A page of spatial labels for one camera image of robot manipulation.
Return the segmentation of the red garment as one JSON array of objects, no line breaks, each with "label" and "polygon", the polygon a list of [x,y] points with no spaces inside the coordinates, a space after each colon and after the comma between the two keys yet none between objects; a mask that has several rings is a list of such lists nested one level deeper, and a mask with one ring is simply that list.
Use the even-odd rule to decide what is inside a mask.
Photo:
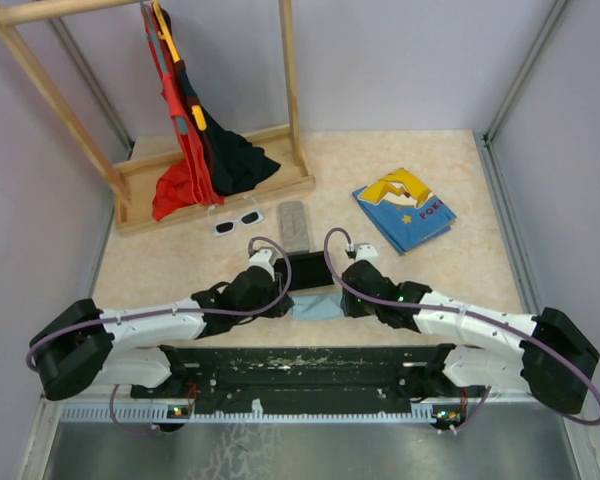
[{"label": "red garment", "polygon": [[223,204],[224,197],[217,194],[205,161],[202,140],[189,118],[189,133],[176,138],[183,159],[170,166],[157,180],[152,216],[160,221],[176,210],[192,205],[204,207]]}]

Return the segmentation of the grey glasses case green lining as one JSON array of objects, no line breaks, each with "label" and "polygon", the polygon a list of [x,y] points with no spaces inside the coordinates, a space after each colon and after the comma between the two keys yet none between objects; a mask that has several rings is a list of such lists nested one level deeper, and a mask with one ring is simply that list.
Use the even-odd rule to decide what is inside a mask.
[{"label": "grey glasses case green lining", "polygon": [[301,201],[288,201],[278,206],[279,230],[282,246],[288,254],[310,251],[310,239],[304,205]]}]

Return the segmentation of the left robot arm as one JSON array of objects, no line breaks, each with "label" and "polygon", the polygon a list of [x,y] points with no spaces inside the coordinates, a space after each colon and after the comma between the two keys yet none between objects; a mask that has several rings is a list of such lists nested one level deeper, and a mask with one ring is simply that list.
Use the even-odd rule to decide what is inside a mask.
[{"label": "left robot arm", "polygon": [[293,306],[282,278],[251,266],[231,282],[155,308],[106,310],[77,300],[35,335],[27,365],[51,401],[72,398],[96,384],[127,384],[181,394],[188,373],[166,348],[229,332],[258,317],[280,318]]}]

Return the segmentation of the light blue lens cloth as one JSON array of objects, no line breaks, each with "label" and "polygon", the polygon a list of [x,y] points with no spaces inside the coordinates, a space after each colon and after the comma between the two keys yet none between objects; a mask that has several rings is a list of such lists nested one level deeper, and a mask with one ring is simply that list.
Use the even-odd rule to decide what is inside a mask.
[{"label": "light blue lens cloth", "polygon": [[296,295],[292,300],[291,317],[297,321],[323,321],[343,316],[340,294]]}]

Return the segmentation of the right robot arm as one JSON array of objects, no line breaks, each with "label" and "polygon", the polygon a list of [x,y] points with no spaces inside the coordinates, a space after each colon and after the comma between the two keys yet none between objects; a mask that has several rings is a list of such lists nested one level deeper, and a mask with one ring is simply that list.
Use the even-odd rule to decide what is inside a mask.
[{"label": "right robot arm", "polygon": [[393,329],[454,340],[426,372],[434,393],[494,386],[564,415],[581,412],[600,354],[564,312],[509,314],[464,304],[424,284],[395,284],[367,260],[349,266],[341,281],[346,316],[374,316]]}]

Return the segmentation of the white sunglasses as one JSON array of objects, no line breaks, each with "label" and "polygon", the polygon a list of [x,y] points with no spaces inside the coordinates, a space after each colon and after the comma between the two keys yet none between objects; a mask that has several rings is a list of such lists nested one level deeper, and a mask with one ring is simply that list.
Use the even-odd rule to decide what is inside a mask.
[{"label": "white sunglasses", "polygon": [[244,194],[243,198],[252,202],[252,208],[246,213],[241,214],[238,219],[213,221],[212,232],[215,237],[229,235],[236,229],[238,225],[250,227],[264,221],[264,214],[255,197],[250,194]]}]

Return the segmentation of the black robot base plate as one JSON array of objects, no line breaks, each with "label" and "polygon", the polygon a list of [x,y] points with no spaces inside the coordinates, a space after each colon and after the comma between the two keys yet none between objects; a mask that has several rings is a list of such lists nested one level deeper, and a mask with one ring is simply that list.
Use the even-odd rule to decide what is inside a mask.
[{"label": "black robot base plate", "polygon": [[182,399],[198,414],[402,414],[427,399],[478,399],[442,373],[447,344],[416,347],[168,348],[175,372],[134,399]]}]

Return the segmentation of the black glasses case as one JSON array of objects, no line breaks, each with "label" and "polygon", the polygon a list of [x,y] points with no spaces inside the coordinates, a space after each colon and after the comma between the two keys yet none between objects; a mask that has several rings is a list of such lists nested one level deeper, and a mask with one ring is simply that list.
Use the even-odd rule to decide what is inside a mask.
[{"label": "black glasses case", "polygon": [[327,287],[334,284],[324,252],[297,253],[289,256],[291,283],[289,292]]}]

